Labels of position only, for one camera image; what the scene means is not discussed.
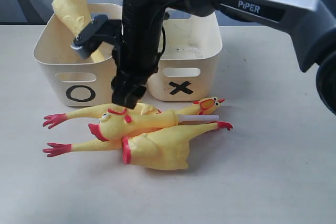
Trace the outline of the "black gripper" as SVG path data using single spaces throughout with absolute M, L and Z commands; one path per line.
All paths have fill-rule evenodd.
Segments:
M 158 69 L 163 19 L 158 4 L 123 0 L 122 44 L 111 82 L 114 104 L 133 109 L 146 92 L 144 85 Z

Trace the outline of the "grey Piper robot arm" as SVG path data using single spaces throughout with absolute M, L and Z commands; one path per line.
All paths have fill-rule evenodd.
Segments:
M 287 33 L 300 70 L 319 66 L 317 92 L 335 111 L 335 0 L 123 0 L 121 55 L 111 83 L 113 103 L 134 108 L 144 95 L 145 83 L 158 70 L 167 8 L 199 17 L 218 10 L 232 19 Z

